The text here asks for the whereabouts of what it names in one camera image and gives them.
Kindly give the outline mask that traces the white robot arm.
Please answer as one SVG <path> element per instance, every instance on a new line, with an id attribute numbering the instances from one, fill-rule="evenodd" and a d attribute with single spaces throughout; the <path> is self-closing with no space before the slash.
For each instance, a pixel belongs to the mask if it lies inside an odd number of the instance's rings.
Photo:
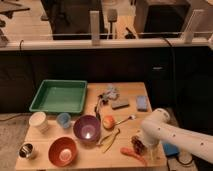
<path id="1" fill-rule="evenodd" d="M 162 108 L 145 117 L 141 122 L 142 143 L 153 148 L 165 141 L 213 164 L 213 136 L 169 125 L 169 121 L 169 113 Z"/>

